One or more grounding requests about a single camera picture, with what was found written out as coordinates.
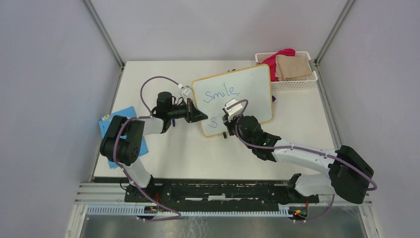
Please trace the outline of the yellow framed whiteboard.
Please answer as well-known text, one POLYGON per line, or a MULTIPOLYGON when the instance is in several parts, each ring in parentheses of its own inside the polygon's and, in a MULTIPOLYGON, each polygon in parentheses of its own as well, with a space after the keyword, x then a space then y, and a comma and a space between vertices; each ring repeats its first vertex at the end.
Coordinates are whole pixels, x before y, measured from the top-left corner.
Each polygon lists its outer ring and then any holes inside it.
POLYGON ((259 64, 226 72, 192 83, 195 105, 208 116, 202 120, 205 137, 222 134, 226 127, 222 122, 223 108, 232 99, 248 100, 245 116, 255 116, 259 122, 273 118, 270 70, 266 64, 259 64))

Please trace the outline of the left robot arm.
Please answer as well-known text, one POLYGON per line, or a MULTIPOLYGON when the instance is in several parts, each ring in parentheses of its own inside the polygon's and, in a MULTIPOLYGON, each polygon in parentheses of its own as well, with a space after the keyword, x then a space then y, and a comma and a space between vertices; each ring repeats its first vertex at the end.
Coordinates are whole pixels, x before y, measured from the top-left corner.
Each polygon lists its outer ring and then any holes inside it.
POLYGON ((143 137, 166 133, 176 119, 185 119, 187 123, 208 119, 191 98, 184 97, 178 104, 173 98, 170 92, 160 92, 148 117, 114 116, 100 145, 100 154, 123 170, 133 186, 138 187, 136 194, 144 202, 154 199, 156 189, 149 185, 153 176, 139 159, 143 137))

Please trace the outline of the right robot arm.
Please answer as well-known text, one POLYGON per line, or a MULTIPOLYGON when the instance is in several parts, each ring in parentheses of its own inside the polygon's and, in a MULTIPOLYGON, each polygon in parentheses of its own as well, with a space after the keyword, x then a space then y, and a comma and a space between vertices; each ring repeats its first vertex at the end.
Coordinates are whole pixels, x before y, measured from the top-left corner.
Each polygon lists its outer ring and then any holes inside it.
POLYGON ((294 174, 286 188, 292 202, 319 194, 337 195, 361 204, 368 191, 375 190, 373 169, 350 146, 338 150, 309 148, 293 144, 263 131, 254 116, 224 115, 229 135, 236 136, 252 153, 264 161, 295 164, 316 171, 315 175, 294 174))

